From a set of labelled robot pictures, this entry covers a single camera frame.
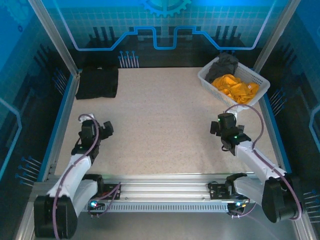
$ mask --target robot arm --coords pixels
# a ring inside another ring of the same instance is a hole
[[[253,149],[253,142],[243,133],[243,127],[236,126],[236,122],[232,113],[219,114],[218,122],[211,123],[210,133],[221,137],[222,150],[244,162],[260,182],[250,179],[244,173],[232,175],[225,182],[229,195],[242,195],[255,201],[273,223],[295,218],[299,213],[298,206],[280,175],[289,182],[297,197],[302,199],[298,178],[276,166],[256,147]]]
[[[59,192],[56,204],[57,231],[61,238],[71,238],[76,231],[78,216],[84,206],[93,196],[100,195],[104,191],[102,176],[86,174],[86,172],[99,154],[101,140],[113,134],[112,124],[109,121],[105,122],[104,128],[98,124],[98,139],[95,141],[97,132],[94,121],[90,117],[84,116],[80,122],[82,123],[79,132],[80,138],[71,152],[71,159],[66,170],[47,194],[38,196],[34,202],[34,233],[36,237],[55,237],[52,210],[57,192]]]

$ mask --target white basket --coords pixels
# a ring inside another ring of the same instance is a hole
[[[207,89],[210,93],[212,93],[217,99],[221,100],[226,105],[231,107],[233,105],[236,105],[237,102],[232,100],[230,97],[228,97],[224,93],[220,92],[218,89],[216,89],[213,85],[211,85],[209,82],[207,82],[205,80],[206,75],[209,72],[209,69],[210,69],[211,65],[214,62],[217,62],[218,60],[219,60],[219,57],[216,57],[211,62],[209,62],[207,65],[205,65],[198,72],[198,78],[201,80],[201,84],[205,89]],[[237,77],[237,78],[240,78],[241,81],[243,81],[243,82],[245,82],[247,84],[254,82],[254,83],[256,83],[256,84],[258,84],[260,86],[258,92],[255,95],[255,97],[249,103],[247,103],[247,105],[249,105],[249,106],[253,106],[254,104],[256,104],[259,101],[259,99],[262,98],[263,95],[270,88],[270,82],[267,79],[265,79],[264,77],[260,76],[256,72],[252,71],[250,68],[244,66],[240,62],[238,63],[238,67],[237,67],[237,69],[235,71],[234,76]],[[240,112],[240,111],[242,111],[244,109],[248,109],[248,107],[238,106],[238,107],[235,107],[232,110]]]

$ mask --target yellow cloth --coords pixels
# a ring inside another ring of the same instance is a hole
[[[258,84],[242,82],[240,78],[231,74],[218,77],[213,81],[212,85],[238,104],[249,103],[259,90]]]

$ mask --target gear graphic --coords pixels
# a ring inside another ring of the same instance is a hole
[[[1,0],[0,6],[6,7],[10,16],[18,23],[23,24],[29,15],[29,4],[27,0]]]
[[[149,10],[151,14],[158,17],[162,15],[173,17],[180,14],[181,10],[187,9],[187,4],[191,4],[191,0],[140,0],[145,10]]]

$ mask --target speckled tabletop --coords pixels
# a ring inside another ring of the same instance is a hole
[[[74,100],[55,174],[70,161],[83,113],[93,113],[100,124],[111,121],[114,134],[101,142],[89,173],[113,175],[235,173],[250,168],[210,134],[227,106],[206,91],[197,77],[201,68],[131,68],[119,70],[115,98]],[[261,112],[257,103],[254,106]],[[237,124],[254,140],[259,117],[252,110],[238,114]],[[257,147],[276,163],[265,130]]]

